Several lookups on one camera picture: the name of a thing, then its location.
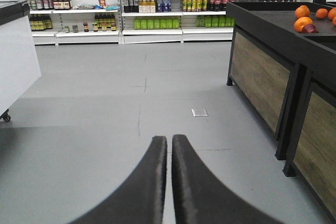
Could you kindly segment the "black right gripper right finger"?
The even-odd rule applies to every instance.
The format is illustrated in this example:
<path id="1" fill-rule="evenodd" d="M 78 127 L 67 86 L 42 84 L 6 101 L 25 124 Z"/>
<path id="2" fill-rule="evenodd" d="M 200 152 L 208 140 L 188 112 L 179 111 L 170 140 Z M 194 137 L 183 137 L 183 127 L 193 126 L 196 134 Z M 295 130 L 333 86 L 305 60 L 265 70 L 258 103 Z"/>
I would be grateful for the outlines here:
<path id="1" fill-rule="evenodd" d="M 172 188 L 176 223 L 279 223 L 225 186 L 182 134 L 172 138 Z"/>

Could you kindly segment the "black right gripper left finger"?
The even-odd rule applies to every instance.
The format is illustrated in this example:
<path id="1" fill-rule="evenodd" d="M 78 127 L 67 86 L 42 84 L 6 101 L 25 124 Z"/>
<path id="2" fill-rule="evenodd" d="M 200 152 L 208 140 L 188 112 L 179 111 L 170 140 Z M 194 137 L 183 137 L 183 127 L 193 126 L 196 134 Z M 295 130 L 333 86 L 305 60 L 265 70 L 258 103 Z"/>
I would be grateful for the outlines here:
<path id="1" fill-rule="evenodd" d="M 166 168 L 166 137 L 155 136 L 127 179 L 72 223 L 162 223 Z"/>

